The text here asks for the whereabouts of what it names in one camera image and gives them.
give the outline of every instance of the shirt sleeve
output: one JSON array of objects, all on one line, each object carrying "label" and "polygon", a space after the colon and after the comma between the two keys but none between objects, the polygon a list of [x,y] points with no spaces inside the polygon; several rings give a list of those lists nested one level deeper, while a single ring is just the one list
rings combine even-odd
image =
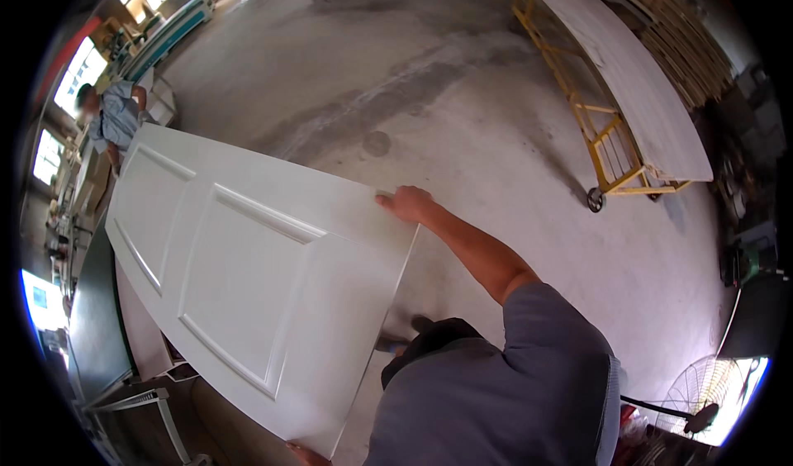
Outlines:
[{"label": "shirt sleeve", "polygon": [[504,351],[556,349],[613,356],[606,338],[547,283],[518,287],[503,305]]},{"label": "shirt sleeve", "polygon": [[104,92],[129,99],[133,97],[133,85],[135,85],[135,83],[131,81],[118,81],[110,84]]},{"label": "shirt sleeve", "polygon": [[102,138],[102,135],[99,133],[99,124],[102,121],[100,119],[94,119],[88,125],[88,138],[94,144],[94,149],[97,153],[102,154],[107,150],[107,141]]}]

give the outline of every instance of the raised panel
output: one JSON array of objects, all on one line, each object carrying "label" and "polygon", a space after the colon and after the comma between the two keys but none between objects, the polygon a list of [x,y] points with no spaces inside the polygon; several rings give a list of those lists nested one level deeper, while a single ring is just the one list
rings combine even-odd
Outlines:
[{"label": "raised panel", "polygon": [[159,294],[176,215],[195,175],[145,145],[138,146],[124,170],[123,198],[117,204],[114,223]]},{"label": "raised panel", "polygon": [[185,278],[179,319],[245,380],[275,399],[290,309],[325,232],[215,185]]}]

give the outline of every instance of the forearm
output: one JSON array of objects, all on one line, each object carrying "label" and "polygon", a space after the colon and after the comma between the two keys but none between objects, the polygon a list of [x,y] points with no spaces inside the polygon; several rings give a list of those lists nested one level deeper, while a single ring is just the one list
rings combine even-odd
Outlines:
[{"label": "forearm", "polygon": [[146,89],[140,85],[133,86],[133,98],[138,100],[138,112],[146,109]]},{"label": "forearm", "polygon": [[420,223],[449,246],[471,275],[500,304],[522,283],[539,281],[518,253],[438,203],[427,206]]}]

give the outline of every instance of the yellow cart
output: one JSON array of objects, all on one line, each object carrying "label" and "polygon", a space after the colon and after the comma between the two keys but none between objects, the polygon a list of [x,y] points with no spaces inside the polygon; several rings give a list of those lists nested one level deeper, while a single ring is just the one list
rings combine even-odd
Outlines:
[{"label": "yellow cart", "polygon": [[[512,11],[553,71],[553,75],[570,104],[570,110],[580,126],[581,134],[584,136],[584,142],[595,166],[598,181],[598,186],[592,188],[587,195],[589,209],[594,213],[603,209],[607,195],[644,194],[649,195],[650,199],[656,200],[662,194],[676,193],[689,185],[692,180],[669,179],[657,168],[646,164],[640,145],[637,144],[630,127],[625,122],[626,119],[620,112],[619,104],[614,99],[608,83],[601,76],[600,70],[589,55],[584,52],[580,43],[572,37],[567,27],[561,23],[559,17],[553,13],[553,10],[548,6],[544,6],[542,9],[543,6],[544,4],[540,0],[514,0]],[[546,35],[540,32],[535,23],[539,16],[547,19],[549,25],[555,25],[554,31],[559,31],[563,36],[570,38],[572,44],[576,46],[565,48],[549,44]],[[567,55],[577,56],[584,60],[605,97],[609,99],[608,105],[588,104],[582,99],[569,69],[565,67],[563,57]],[[601,120],[600,123],[597,124],[593,121],[593,117]]]}]

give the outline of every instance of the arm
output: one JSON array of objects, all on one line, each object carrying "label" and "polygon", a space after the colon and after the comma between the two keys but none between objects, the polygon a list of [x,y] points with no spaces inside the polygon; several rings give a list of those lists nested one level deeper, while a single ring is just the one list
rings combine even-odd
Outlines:
[{"label": "arm", "polygon": [[133,85],[133,98],[138,100],[138,111],[142,112],[146,109],[146,89],[142,88],[140,85]]},{"label": "arm", "polygon": [[420,223],[437,235],[499,304],[524,283],[540,282],[515,251],[448,212],[427,191],[402,186],[393,198],[375,200],[402,221]]},{"label": "arm", "polygon": [[118,160],[118,146],[107,141],[107,149],[104,153],[107,154],[107,159],[110,160],[110,164],[113,167],[113,174],[118,177],[118,174],[121,172],[121,164]]}]

